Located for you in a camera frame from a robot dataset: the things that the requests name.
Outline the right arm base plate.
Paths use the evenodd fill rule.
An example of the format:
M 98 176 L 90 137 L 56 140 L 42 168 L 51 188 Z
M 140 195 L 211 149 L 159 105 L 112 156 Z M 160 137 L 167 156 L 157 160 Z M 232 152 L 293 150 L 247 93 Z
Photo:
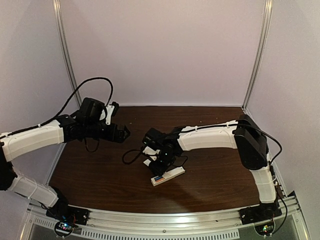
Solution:
M 249 206 L 239 210 L 239 216 L 243 225 L 271 220 L 282 215 L 277 203 L 261 203 L 257 206 Z

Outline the white remote control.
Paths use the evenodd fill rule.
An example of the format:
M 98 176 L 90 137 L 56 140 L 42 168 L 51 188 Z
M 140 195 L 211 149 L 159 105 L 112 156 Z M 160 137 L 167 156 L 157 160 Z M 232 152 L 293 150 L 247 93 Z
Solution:
M 176 177 L 184 174 L 185 171 L 186 171 L 186 170 L 185 170 L 183 167 L 176 167 L 176 168 L 174 168 L 174 169 L 172 169 L 172 170 L 169 170 L 169 171 L 165 172 L 165 173 L 161 176 L 161 177 L 163 177 L 165 180 L 160 181 L 160 182 L 155 182 L 155 180 L 154 180 L 155 177 L 153 177 L 153 178 L 150 179 L 150 182 L 151 182 L 151 184 L 155 187 L 155 186 L 158 186 L 158 185 L 160 185 L 160 184 L 163 184 L 163 183 L 165 183 L 165 182 L 168 182 L 168 181 L 170 181 L 170 180 L 172 180 L 172 179 L 174 179 L 174 178 L 176 178 Z

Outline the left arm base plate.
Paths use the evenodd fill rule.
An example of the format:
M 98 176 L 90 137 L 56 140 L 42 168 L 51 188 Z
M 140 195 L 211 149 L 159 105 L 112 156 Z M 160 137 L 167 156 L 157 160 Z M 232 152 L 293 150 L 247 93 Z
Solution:
M 67 206 L 64 210 L 58 210 L 54 207 L 44 207 L 46 209 L 46 216 L 54 218 L 61 222 L 70 223 L 73 225 L 83 225 L 87 224 L 89 219 L 90 211 L 85 208 Z

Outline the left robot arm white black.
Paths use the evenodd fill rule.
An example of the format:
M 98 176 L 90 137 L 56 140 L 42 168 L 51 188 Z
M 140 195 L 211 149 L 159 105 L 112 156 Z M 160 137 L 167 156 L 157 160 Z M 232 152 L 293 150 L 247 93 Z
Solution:
M 0 135 L 0 189 L 12 191 L 42 204 L 45 209 L 61 222 L 72 218 L 73 212 L 65 196 L 51 186 L 38 183 L 14 170 L 12 161 L 24 154 L 51 145 L 59 145 L 74 140 L 86 142 L 105 140 L 123 143 L 130 131 L 125 125 L 111 122 L 119 104 L 103 102 L 86 97 L 80 109 L 72 115 L 54 117 L 47 123 Z

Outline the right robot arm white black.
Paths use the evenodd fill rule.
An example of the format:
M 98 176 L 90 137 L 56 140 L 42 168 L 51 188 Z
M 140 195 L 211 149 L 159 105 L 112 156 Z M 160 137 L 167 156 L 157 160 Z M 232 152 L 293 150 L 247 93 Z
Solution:
M 225 123 L 182 126 L 170 133 L 150 128 L 142 140 L 142 154 L 148 159 L 144 164 L 151 170 L 153 186 L 165 183 L 185 170 L 181 166 L 170 169 L 184 152 L 197 149 L 236 149 L 241 164 L 251 172 L 259 194 L 259 204 L 242 208 L 242 224 L 272 220 L 282 214 L 277 201 L 277 190 L 269 154 L 267 134 L 246 114 L 238 120 Z

